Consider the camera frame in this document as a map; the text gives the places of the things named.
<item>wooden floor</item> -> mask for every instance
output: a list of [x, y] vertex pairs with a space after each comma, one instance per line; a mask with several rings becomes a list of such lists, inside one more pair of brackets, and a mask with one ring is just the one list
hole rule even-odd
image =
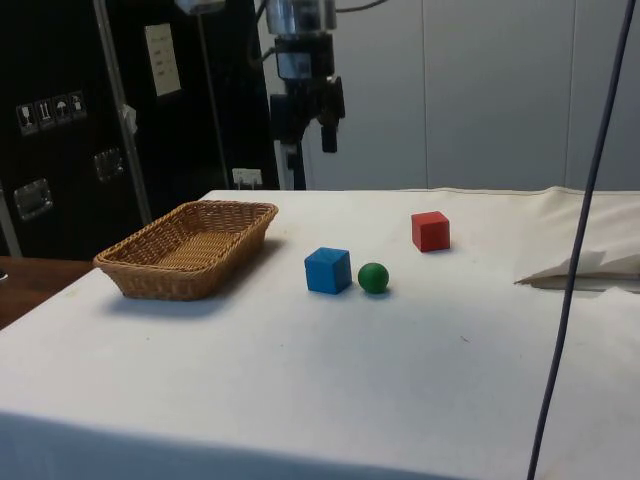
[[0, 330], [92, 269], [91, 262], [0, 257]]

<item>blue cube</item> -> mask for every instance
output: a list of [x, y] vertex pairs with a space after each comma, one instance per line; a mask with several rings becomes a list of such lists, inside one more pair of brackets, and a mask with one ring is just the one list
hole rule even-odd
[[336, 295], [351, 285], [351, 258], [347, 250], [319, 248], [304, 261], [307, 287]]

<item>red cube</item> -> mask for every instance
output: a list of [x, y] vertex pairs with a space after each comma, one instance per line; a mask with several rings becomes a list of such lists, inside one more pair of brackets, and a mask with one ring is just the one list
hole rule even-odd
[[413, 243], [421, 252], [446, 250], [451, 247], [449, 219], [440, 212], [411, 215]]

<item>folded cloth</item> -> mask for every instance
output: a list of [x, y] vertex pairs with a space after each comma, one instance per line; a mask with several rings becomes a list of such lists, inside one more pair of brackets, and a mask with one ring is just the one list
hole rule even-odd
[[[532, 204], [516, 283], [565, 287], [582, 198], [581, 192], [552, 189]], [[640, 293], [640, 192], [598, 192], [593, 199], [576, 289], [614, 286]]]

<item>wooden block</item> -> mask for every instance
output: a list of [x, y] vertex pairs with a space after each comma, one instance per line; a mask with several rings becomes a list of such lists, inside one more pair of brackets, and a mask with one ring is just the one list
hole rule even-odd
[[411, 230], [413, 243], [421, 252], [451, 247], [449, 219], [440, 212], [411, 215]]
[[351, 259], [347, 250], [319, 248], [304, 261], [307, 287], [336, 295], [351, 285]]

